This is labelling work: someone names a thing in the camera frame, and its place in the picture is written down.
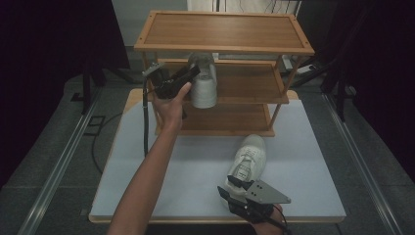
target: hand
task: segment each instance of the hand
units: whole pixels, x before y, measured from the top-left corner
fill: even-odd
[[[179,131],[182,126],[183,99],[190,91],[191,83],[187,82],[171,100],[162,100],[156,97],[153,104],[162,118],[163,129],[173,128]]]
[[[279,204],[276,204],[275,207],[277,207],[280,211],[283,210]],[[282,222],[283,220],[283,216],[276,209],[274,209],[274,212],[272,213],[270,217],[278,222]],[[267,222],[256,223],[256,224],[252,223],[252,226],[255,229],[256,235],[282,235],[283,234],[283,230],[281,228],[278,228]]]

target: wooden frame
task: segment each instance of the wooden frame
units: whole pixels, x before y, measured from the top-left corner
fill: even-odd
[[[289,103],[287,91],[301,59],[314,54],[293,15],[181,11],[152,11],[134,49],[142,52],[145,68],[150,63],[147,52],[154,52],[155,61],[166,62],[170,74],[185,66],[187,60],[159,59],[157,52],[278,55],[276,61],[215,61],[217,104],[198,110],[187,102],[189,115],[181,131],[184,135],[274,136],[273,123],[281,105]],[[278,70],[282,55],[299,56],[286,82]],[[272,117],[267,104],[278,104]],[[161,128],[158,117],[157,132]]]

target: white table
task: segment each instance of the white table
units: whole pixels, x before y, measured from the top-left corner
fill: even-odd
[[[272,114],[275,106],[270,105]],[[149,106],[149,147],[156,139]],[[142,103],[122,116],[89,219],[109,222],[144,159]],[[267,163],[261,179],[292,199],[282,205],[291,222],[340,222],[345,210],[300,100],[284,105],[275,137],[264,137]],[[220,201],[222,186],[243,136],[179,136],[151,222],[244,222]]]

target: metal rail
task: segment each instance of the metal rail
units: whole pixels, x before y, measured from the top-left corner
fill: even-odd
[[[67,170],[67,167],[70,163],[70,160],[72,159],[73,153],[76,150],[79,140],[82,137],[82,134],[86,126],[88,125],[88,121],[94,113],[97,101],[101,96],[102,89],[103,88],[101,87],[97,87],[97,90],[94,92],[90,108],[80,118],[75,130],[73,131],[70,137],[68,144],[64,148],[63,152],[61,153],[61,156],[59,157],[57,163],[52,169],[51,174],[49,175],[45,184],[43,185],[40,193],[36,198],[36,201],[34,202],[32,208],[27,214],[27,217],[24,220],[23,225],[21,226],[21,229],[19,230],[18,234],[35,234]]]
[[[389,234],[403,234],[396,218],[393,214],[391,206],[389,205],[387,199],[382,193],[381,188],[379,187],[378,182],[372,175],[367,166],[366,162],[363,159],[362,154],[360,153],[356,143],[354,142],[353,137],[348,131],[347,125],[340,119],[336,112],[336,105],[331,96],[323,94],[323,99],[330,108],[332,118],[340,131],[348,150],[350,151],[351,158],[354,162],[354,165],[359,172],[364,185],[366,186],[370,197],[372,198],[373,203],[379,213],[379,216],[384,223]]]

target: human arm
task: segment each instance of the human arm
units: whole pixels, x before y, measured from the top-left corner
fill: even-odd
[[[155,99],[155,108],[163,119],[162,131],[125,189],[108,234],[144,234],[182,125],[182,102],[190,86],[184,85],[170,101]]]

